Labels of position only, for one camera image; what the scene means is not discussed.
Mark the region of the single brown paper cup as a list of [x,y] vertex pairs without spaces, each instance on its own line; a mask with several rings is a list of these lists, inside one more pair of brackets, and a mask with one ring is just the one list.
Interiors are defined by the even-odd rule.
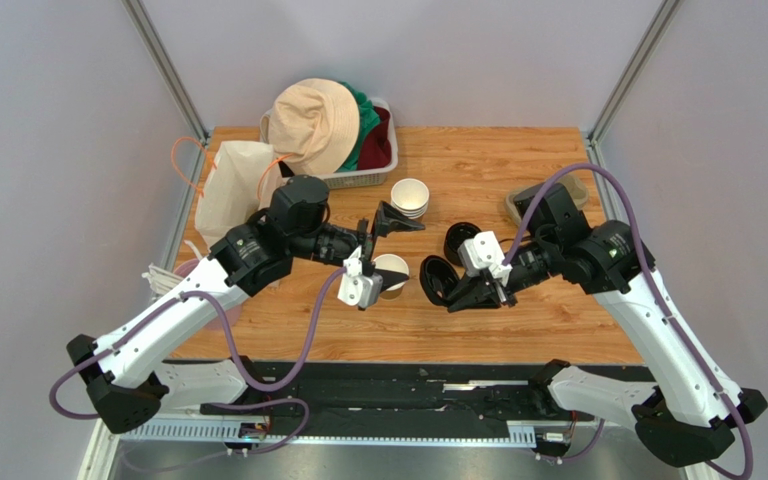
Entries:
[[383,275],[383,284],[380,298],[393,300],[398,298],[404,290],[407,280],[410,278],[410,269],[407,262],[395,254],[382,254],[374,258],[375,267]]

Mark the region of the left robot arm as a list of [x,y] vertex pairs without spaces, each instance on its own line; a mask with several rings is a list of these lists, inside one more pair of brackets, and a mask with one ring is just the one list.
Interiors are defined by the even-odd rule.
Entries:
[[354,229],[330,221],[330,191],[316,177],[295,176],[277,188],[269,205],[231,228],[176,286],[114,331],[79,335],[67,346],[72,374],[82,379],[93,417],[114,434],[130,432],[164,410],[203,404],[238,406],[248,390],[278,391],[300,373],[311,344],[280,380],[267,383],[247,369],[237,349],[227,360],[172,365],[168,356],[213,320],[228,323],[230,309],[287,277],[298,259],[333,267],[346,305],[365,310],[407,275],[378,267],[376,242],[422,224],[381,202],[372,219]]

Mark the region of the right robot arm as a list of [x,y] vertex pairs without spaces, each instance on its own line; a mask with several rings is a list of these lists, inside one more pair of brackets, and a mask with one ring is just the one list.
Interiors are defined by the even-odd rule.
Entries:
[[621,326],[651,380],[616,380],[553,360],[528,382],[529,411],[547,418],[582,412],[613,422],[673,467],[719,458],[739,426],[767,409],[765,397],[739,387],[703,350],[628,224],[591,226],[561,185],[533,186],[515,199],[519,210],[530,202],[537,208],[529,239],[511,261],[494,233],[480,232],[459,245],[463,275],[448,271],[441,285],[428,286],[429,296],[453,313],[511,306],[520,291],[557,276],[579,286]]

